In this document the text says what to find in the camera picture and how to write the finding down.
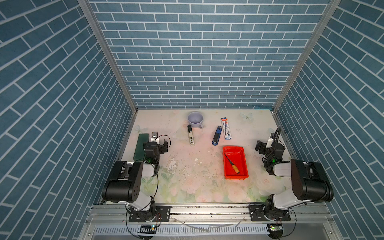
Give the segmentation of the yellow handled screwdriver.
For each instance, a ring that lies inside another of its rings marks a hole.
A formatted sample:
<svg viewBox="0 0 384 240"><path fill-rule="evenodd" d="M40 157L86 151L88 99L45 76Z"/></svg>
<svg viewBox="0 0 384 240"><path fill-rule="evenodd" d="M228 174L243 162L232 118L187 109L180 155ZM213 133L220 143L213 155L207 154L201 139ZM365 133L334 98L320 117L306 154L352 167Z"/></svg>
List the yellow handled screwdriver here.
<svg viewBox="0 0 384 240"><path fill-rule="evenodd" d="M229 157L227 155L225 155L225 157L227 158L227 160L229 161L229 163L231 164L233 170L235 171L236 174L239 174L240 173L240 170L237 168L237 166L229 159Z"/></svg>

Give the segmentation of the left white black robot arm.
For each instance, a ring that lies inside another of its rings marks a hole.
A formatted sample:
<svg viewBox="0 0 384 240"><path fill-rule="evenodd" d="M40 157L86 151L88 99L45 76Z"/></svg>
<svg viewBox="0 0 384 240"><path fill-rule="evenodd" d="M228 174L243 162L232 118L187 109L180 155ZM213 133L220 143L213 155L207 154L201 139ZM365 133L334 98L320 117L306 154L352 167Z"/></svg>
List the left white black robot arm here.
<svg viewBox="0 0 384 240"><path fill-rule="evenodd" d="M168 152L172 142L157 140L138 141L133 163L116 161L102 190L104 201L126 203L133 214L153 216L156 214L155 197L141 191L143 177L158 177L160 155Z"/></svg>

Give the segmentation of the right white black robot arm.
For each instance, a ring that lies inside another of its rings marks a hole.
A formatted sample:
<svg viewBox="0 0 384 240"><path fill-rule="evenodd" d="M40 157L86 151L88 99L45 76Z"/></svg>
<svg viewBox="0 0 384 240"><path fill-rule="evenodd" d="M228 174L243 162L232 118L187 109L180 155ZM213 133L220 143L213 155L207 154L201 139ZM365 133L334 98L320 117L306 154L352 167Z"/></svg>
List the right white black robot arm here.
<svg viewBox="0 0 384 240"><path fill-rule="evenodd" d="M257 142L255 150L264 155L264 168L269 175L291 179L291 187L268 196L264 215L270 220L284 217L293 207L315 202L330 202L334 191L322 164L291 159L283 160L285 147L279 141Z"/></svg>

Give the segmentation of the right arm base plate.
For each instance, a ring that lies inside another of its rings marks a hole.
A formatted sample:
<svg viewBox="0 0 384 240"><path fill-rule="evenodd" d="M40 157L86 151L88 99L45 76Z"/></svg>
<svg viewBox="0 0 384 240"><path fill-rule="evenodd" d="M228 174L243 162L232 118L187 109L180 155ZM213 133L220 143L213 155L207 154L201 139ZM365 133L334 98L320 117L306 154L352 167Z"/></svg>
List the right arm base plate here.
<svg viewBox="0 0 384 240"><path fill-rule="evenodd" d="M290 214L286 210L279 210L262 203L251 203L248 205L252 222L277 221L288 222L291 220Z"/></svg>

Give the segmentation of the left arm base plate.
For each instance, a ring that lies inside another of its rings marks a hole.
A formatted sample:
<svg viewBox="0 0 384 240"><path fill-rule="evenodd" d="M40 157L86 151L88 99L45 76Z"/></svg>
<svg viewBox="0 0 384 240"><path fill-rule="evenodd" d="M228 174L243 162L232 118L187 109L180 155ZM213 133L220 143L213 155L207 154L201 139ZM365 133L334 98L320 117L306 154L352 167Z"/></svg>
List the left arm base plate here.
<svg viewBox="0 0 384 240"><path fill-rule="evenodd" d="M171 206L153 205L147 211L130 210L128 213L128 221L130 223L155 222L156 217L159 217L158 222L169 222L171 215Z"/></svg>

